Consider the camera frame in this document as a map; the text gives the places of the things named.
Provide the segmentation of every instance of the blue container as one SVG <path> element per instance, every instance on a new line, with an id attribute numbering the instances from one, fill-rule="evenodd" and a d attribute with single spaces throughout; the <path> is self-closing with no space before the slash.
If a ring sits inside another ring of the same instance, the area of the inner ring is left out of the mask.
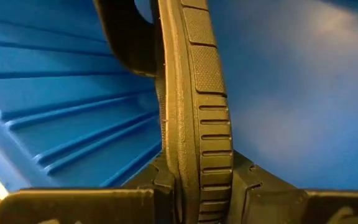
<path id="1" fill-rule="evenodd" d="M 110 53 L 90 0 L 0 0 L 0 181 L 117 187 L 161 149 L 151 79 Z"/>

